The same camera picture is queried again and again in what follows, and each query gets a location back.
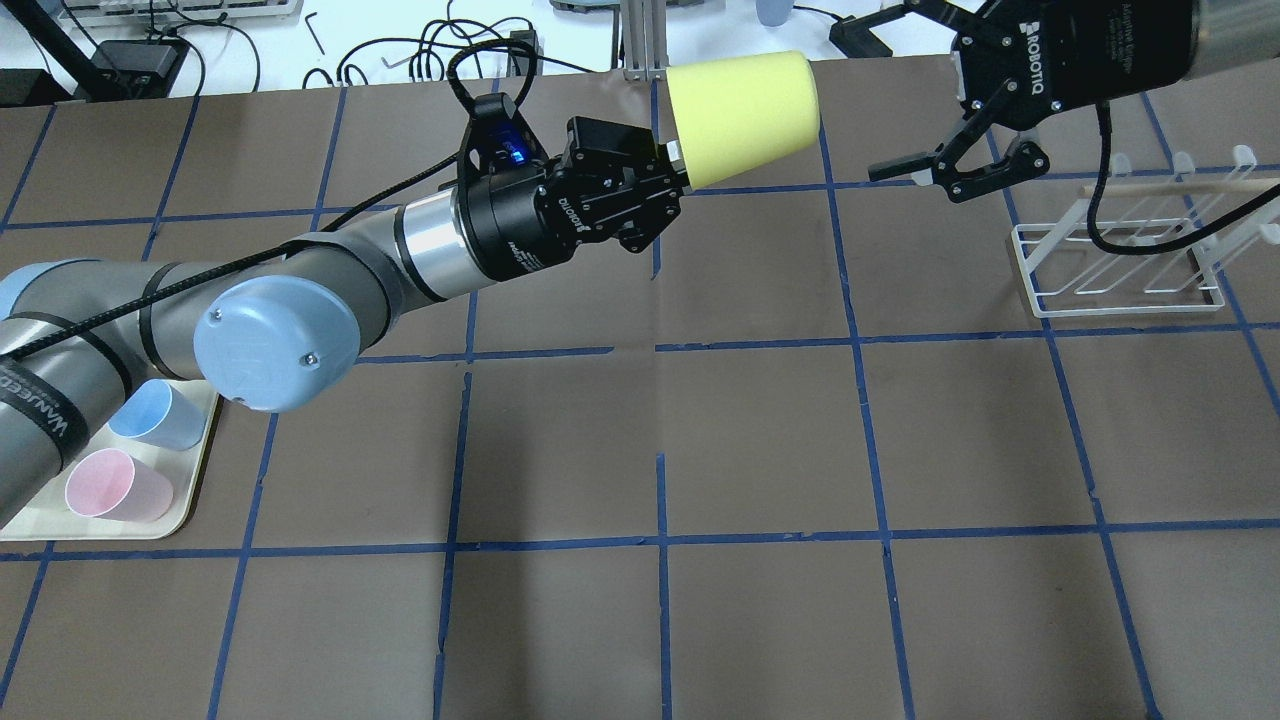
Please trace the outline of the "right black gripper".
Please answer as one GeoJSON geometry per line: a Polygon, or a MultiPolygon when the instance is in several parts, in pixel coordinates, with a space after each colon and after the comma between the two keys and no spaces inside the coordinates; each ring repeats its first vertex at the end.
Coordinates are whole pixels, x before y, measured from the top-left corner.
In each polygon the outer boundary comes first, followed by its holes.
{"type": "Polygon", "coordinates": [[[954,45],[964,119],[931,151],[868,167],[872,182],[910,176],[951,202],[1050,170],[1046,151],[1021,137],[997,161],[963,168],[992,126],[1032,129],[1059,111],[1172,85],[1196,55],[1194,1],[867,1],[838,19],[849,15],[877,20],[893,56],[943,55],[954,45]],[[993,45],[959,38],[978,19],[993,45]]]}

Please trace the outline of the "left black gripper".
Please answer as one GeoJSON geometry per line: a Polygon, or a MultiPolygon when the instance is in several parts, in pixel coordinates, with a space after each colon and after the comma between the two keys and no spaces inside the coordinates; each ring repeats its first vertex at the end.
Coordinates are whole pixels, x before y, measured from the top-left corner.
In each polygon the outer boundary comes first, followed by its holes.
{"type": "Polygon", "coordinates": [[[550,156],[507,94],[461,95],[468,120],[458,160],[463,246],[489,281],[567,263],[584,243],[643,252],[690,191],[652,129],[571,117],[550,156]]]}

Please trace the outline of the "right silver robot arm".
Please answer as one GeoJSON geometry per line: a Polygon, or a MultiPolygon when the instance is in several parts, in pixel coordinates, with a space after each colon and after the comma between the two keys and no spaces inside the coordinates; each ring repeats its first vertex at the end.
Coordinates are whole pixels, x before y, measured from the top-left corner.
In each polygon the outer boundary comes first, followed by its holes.
{"type": "Polygon", "coordinates": [[[836,20],[851,58],[890,56],[878,26],[918,15],[955,35],[963,119],[936,149],[873,164],[873,182],[911,176],[964,202],[1043,176],[1044,119],[1277,56],[1275,1],[886,1],[836,20]]]}

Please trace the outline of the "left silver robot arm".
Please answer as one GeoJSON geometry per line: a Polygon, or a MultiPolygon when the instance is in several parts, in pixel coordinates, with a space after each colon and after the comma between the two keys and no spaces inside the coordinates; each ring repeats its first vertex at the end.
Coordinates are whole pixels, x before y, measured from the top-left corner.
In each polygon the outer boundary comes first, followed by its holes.
{"type": "Polygon", "coordinates": [[[616,240],[645,250],[691,179],[676,142],[572,117],[550,156],[504,94],[470,104],[452,184],[241,260],[37,263],[3,279],[3,520],[151,379],[261,413],[308,404],[407,313],[616,240]]]}

